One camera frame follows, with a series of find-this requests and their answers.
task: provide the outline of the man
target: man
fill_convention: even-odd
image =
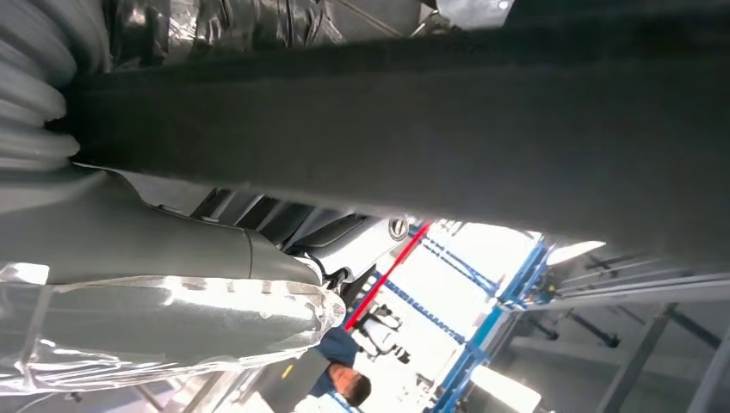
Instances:
[[[309,394],[318,398],[334,390],[350,406],[362,404],[370,395],[370,379],[352,368],[360,349],[355,340],[345,330],[337,328],[329,330],[315,348],[330,361],[330,365],[319,376]]]

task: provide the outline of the metal pipe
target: metal pipe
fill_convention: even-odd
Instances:
[[[713,334],[712,331],[707,330],[700,324],[696,323],[695,320],[685,316],[683,313],[676,310],[669,311],[669,318],[671,318],[671,321],[682,326],[685,330],[694,334],[711,348],[717,349],[720,347],[722,340],[718,336]]]
[[[639,266],[651,264],[651,263],[654,263],[654,262],[657,262],[657,261],[661,261],[661,260],[658,259],[658,258],[653,258],[651,260],[644,260],[644,261],[639,261],[639,262],[632,262],[630,264],[622,265],[620,267],[613,267],[612,269],[614,271],[621,271],[623,269],[633,268],[633,267],[639,267]],[[563,284],[567,284],[569,282],[575,282],[575,281],[585,280],[586,278],[591,278],[591,277],[595,277],[595,276],[603,275],[603,274],[604,274],[603,271],[595,271],[595,272],[592,272],[592,273],[589,273],[589,274],[579,275],[577,277],[572,277],[572,278],[570,278],[568,280],[564,280],[563,281]]]
[[[722,378],[725,377],[728,366],[730,366],[730,328],[722,337],[722,344],[715,351],[715,357],[709,363],[702,382],[695,391],[695,396],[687,409],[688,413],[707,413],[709,411],[712,398],[720,386]]]
[[[400,37],[400,32],[394,28],[391,28],[386,23],[378,19],[377,17],[369,14],[367,11],[360,9],[359,7],[355,6],[353,3],[351,3],[349,0],[332,0],[335,3],[342,4],[344,7],[350,9],[353,13],[360,16],[365,22],[370,23],[371,26],[374,28],[377,28],[384,34],[387,34],[391,37]]]
[[[581,288],[592,288],[592,287],[595,288],[595,287],[598,287],[598,286],[604,286],[606,284],[613,284],[613,283],[616,283],[616,282],[626,282],[626,281],[631,281],[631,280],[638,280],[638,279],[641,279],[641,278],[647,278],[647,277],[651,277],[651,276],[654,276],[654,275],[661,275],[661,274],[667,274],[667,273],[677,272],[677,271],[681,271],[683,269],[684,268],[660,269],[658,271],[652,271],[650,273],[631,275],[630,277],[614,278],[614,279],[611,279],[611,280],[604,280],[604,281],[592,282],[591,284],[586,284],[584,286],[575,286],[575,287],[559,288],[557,290],[557,293],[558,294],[562,294],[562,293],[571,292],[571,291],[580,291]]]
[[[595,290],[591,293],[564,299],[554,299],[546,304],[528,304],[526,311],[569,309],[584,306],[605,306],[629,303],[701,302],[730,299],[730,279],[709,280],[684,284],[663,284],[653,287],[622,289],[618,291]]]
[[[618,347],[619,343],[621,343],[621,340],[619,340],[619,338],[616,337],[615,334],[612,336],[611,334],[604,332],[579,314],[569,311],[566,314],[566,317],[570,318],[574,322],[578,323],[579,326],[588,330],[592,335],[601,340],[603,344],[605,344],[608,348],[616,348]]]
[[[646,282],[636,282],[633,284],[621,284],[620,286],[599,288],[590,291],[581,291],[570,294],[563,294],[563,298],[574,298],[585,295],[593,295],[595,293],[609,293],[618,291],[636,291],[642,288],[653,288],[653,287],[666,287],[666,286],[681,286],[685,284],[697,284],[709,281],[717,280],[730,280],[730,273],[718,273],[718,274],[705,274],[705,275],[693,275],[691,277],[681,278],[670,278],[668,280],[656,280]]]
[[[411,37],[416,37],[416,36],[418,36],[419,34],[421,34],[421,32],[423,32],[423,31],[424,31],[424,29],[426,28],[426,24],[427,24],[427,21],[428,21],[428,20],[429,20],[429,19],[430,19],[431,17],[433,17],[434,15],[438,15],[438,10],[432,10],[432,11],[431,11],[431,12],[429,13],[429,15],[427,15],[427,16],[426,16],[426,17],[425,17],[425,18],[424,18],[424,19],[423,19],[423,20],[422,20],[422,21],[420,22],[420,24],[418,24],[418,27],[416,28],[416,30],[413,30],[413,33],[411,33]]]

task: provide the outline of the metal bar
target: metal bar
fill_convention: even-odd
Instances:
[[[224,188],[214,188],[190,216],[197,219],[203,217],[217,219],[232,199],[232,191]]]
[[[669,318],[671,318],[671,321],[681,325],[685,330],[694,334],[711,348],[717,349],[720,347],[722,340],[718,336],[713,334],[712,331],[702,327],[700,324],[696,323],[695,320],[687,317],[682,312],[672,310],[669,312]]]
[[[391,28],[381,19],[369,14],[367,11],[360,9],[355,6],[349,0],[332,0],[335,3],[342,4],[344,7],[350,9],[353,13],[360,16],[365,22],[369,23],[374,28],[377,28],[382,33],[387,34],[391,37],[400,37],[400,32],[394,28]]]
[[[133,389],[139,393],[140,396],[144,400],[149,403],[154,410],[162,411],[164,410],[164,406],[159,402],[158,398],[150,391],[150,389],[147,388],[146,385],[136,385],[133,387]]]
[[[626,400],[629,392],[634,387],[634,383],[639,378],[641,369],[646,364],[659,338],[664,333],[666,325],[669,323],[668,313],[676,306],[676,304],[663,306],[659,314],[644,328],[641,341],[619,367],[609,385],[609,389],[603,395],[601,403],[598,404],[598,413],[619,412],[624,400]]]
[[[601,307],[631,303],[703,302],[730,299],[730,280],[696,282],[694,284],[669,285],[638,290],[603,292],[596,290],[567,299],[554,299],[547,304],[528,304],[526,311],[545,311],[578,307]]]
[[[95,166],[727,262],[729,10],[119,71],[78,79],[54,127]]]
[[[633,281],[633,280],[640,280],[642,278],[653,277],[654,275],[662,275],[662,274],[669,274],[669,273],[674,273],[674,272],[680,272],[680,271],[682,271],[684,269],[686,269],[686,268],[660,269],[660,270],[652,271],[652,272],[649,272],[649,273],[631,275],[629,277],[612,278],[610,280],[602,280],[602,281],[598,281],[598,282],[592,282],[590,284],[585,284],[583,286],[559,288],[557,290],[557,293],[561,293],[562,294],[562,293],[568,293],[568,292],[572,292],[572,291],[580,291],[582,289],[594,289],[596,287],[605,286],[607,284],[615,284],[615,283],[618,283],[618,282],[628,282],[628,281]]]
[[[651,260],[644,260],[644,261],[639,261],[639,262],[632,262],[630,264],[622,265],[620,267],[614,267],[614,271],[621,271],[623,269],[629,269],[629,268],[633,268],[633,267],[640,267],[642,265],[653,264],[653,263],[659,262],[659,261],[661,261],[661,260],[660,259],[657,259],[657,258],[653,258]],[[592,272],[592,273],[589,273],[589,274],[583,274],[583,275],[579,275],[577,277],[572,277],[572,278],[569,278],[567,280],[564,280],[563,281],[563,284],[567,284],[569,282],[575,282],[575,281],[585,280],[587,278],[592,278],[592,277],[596,277],[596,276],[603,275],[603,274],[604,274],[603,271],[595,271],[595,272]]]
[[[631,255],[631,256],[617,256],[615,258],[609,258],[607,260],[598,260],[595,256],[589,256],[589,259],[593,262],[592,264],[588,264],[584,266],[585,269],[597,269],[597,268],[603,268],[609,271],[616,271],[618,272],[619,269],[611,267],[614,264],[617,264],[619,262],[624,261],[631,261],[639,256],[637,255]]]
[[[712,404],[715,391],[725,377],[727,368],[730,367],[730,329],[727,329],[722,337],[722,344],[715,351],[715,357],[709,363],[702,382],[695,391],[688,413],[707,413]]]
[[[263,194],[256,195],[256,197],[254,197],[254,199],[251,200],[251,202],[249,202],[249,205],[246,208],[244,208],[243,211],[241,211],[241,213],[238,215],[238,218],[236,218],[236,222],[234,224],[238,225],[245,218],[245,216],[251,212],[251,210],[256,206],[256,204],[262,199],[263,199]]]
[[[534,317],[530,316],[529,314],[527,317],[525,317],[525,321],[527,321],[530,325],[538,329],[542,334],[547,336],[548,340],[557,340],[558,337],[560,337],[560,334],[558,334],[557,331],[551,330],[548,327],[543,326],[539,321],[537,321]]]
[[[703,275],[693,275],[691,277],[670,278],[667,280],[635,282],[635,283],[630,283],[630,284],[621,284],[620,286],[597,288],[597,289],[591,289],[590,291],[581,291],[581,292],[563,294],[562,297],[568,299],[568,298],[574,298],[574,297],[582,297],[585,295],[594,295],[595,293],[637,291],[637,290],[641,290],[641,289],[649,289],[649,288],[654,288],[654,287],[682,286],[682,285],[687,285],[687,284],[701,284],[703,282],[723,281],[723,280],[730,280],[730,273],[703,274]]]
[[[429,228],[431,227],[431,224],[433,224],[433,221],[426,221],[423,225],[421,225],[421,229],[418,230],[418,233],[411,239],[411,241],[408,242],[408,244],[403,248],[402,251],[400,251],[400,254],[398,254],[398,257],[395,258],[395,262],[393,262],[393,265],[386,271],[386,273],[381,276],[377,281],[373,284],[373,286],[370,288],[370,291],[365,295],[365,298],[362,299],[362,302],[360,303],[355,310],[352,311],[352,315],[347,320],[347,322],[344,325],[344,329],[347,331],[352,330],[352,327],[357,323],[357,319],[360,318],[362,313],[368,308],[368,305],[370,305],[370,302],[373,301],[375,298],[375,295],[378,293],[378,290],[383,286],[383,284],[386,283],[388,277],[391,276],[393,271],[405,262],[406,259],[408,259],[408,256],[413,252],[413,250],[418,246],[418,244],[421,242],[421,238],[425,237],[426,234],[429,232]]]
[[[604,332],[579,314],[569,311],[566,314],[566,317],[570,318],[572,321],[578,323],[579,326],[588,330],[592,335],[601,340],[603,344],[605,344],[608,348],[616,348],[618,347],[619,343],[621,343],[621,340],[619,340],[616,335],[612,336],[611,334]]]
[[[426,16],[426,17],[425,17],[425,18],[424,18],[424,19],[423,19],[423,20],[422,20],[422,21],[421,21],[421,22],[420,22],[420,23],[418,24],[418,27],[416,28],[416,30],[414,30],[414,31],[413,31],[413,33],[411,33],[411,37],[416,37],[416,36],[418,36],[419,34],[421,34],[421,32],[423,32],[423,31],[424,31],[424,29],[426,29],[426,26],[428,25],[428,22],[429,22],[429,20],[430,20],[431,18],[433,18],[433,16],[435,16],[435,15],[438,15],[438,10],[432,10],[432,11],[431,11],[431,12],[429,13],[429,15],[427,15],[427,16]]]

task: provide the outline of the bright light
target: bright light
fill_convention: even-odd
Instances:
[[[533,413],[542,398],[537,391],[505,377],[487,366],[478,366],[473,370],[472,382],[510,406],[517,413]]]
[[[555,265],[564,261],[568,261],[576,256],[581,256],[588,251],[603,247],[606,243],[600,241],[585,241],[584,243],[574,243],[567,247],[558,248],[550,253],[547,258],[547,265]]]

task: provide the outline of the clear plastic sheet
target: clear plastic sheet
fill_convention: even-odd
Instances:
[[[314,0],[106,0],[115,69],[343,42]]]
[[[0,395],[260,367],[302,354],[343,317],[337,295],[290,281],[0,282]]]

